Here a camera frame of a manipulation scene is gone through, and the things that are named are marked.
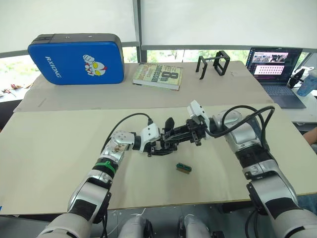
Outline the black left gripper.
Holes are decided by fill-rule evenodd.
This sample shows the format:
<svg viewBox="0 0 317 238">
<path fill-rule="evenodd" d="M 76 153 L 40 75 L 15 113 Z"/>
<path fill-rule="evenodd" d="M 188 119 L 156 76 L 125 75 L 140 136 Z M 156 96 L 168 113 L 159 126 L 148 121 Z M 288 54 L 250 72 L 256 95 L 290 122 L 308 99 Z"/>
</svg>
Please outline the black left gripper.
<svg viewBox="0 0 317 238">
<path fill-rule="evenodd" d="M 147 143 L 147 155 L 151 156 L 165 156 L 177 151 L 177 147 L 173 143 L 166 143 L 165 137 L 169 137 L 169 133 L 174 129 L 174 119 L 169 117 L 164 124 L 164 135 L 161 134 L 160 138 L 154 142 Z"/>
</svg>

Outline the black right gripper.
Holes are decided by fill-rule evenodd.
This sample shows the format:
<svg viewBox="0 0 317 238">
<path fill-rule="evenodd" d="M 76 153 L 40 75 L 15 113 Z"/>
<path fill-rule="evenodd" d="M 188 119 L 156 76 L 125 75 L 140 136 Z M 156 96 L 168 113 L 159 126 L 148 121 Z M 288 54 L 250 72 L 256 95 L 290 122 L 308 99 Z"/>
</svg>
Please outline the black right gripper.
<svg viewBox="0 0 317 238">
<path fill-rule="evenodd" d="M 175 127 L 173 129 L 173 135 L 165 137 L 166 143 L 182 143 L 190 141 L 195 143 L 196 146 L 201 146 L 201 139 L 206 137 L 206 123 L 203 118 L 198 118 L 198 122 L 194 119 L 187 119 L 186 124 Z"/>
</svg>

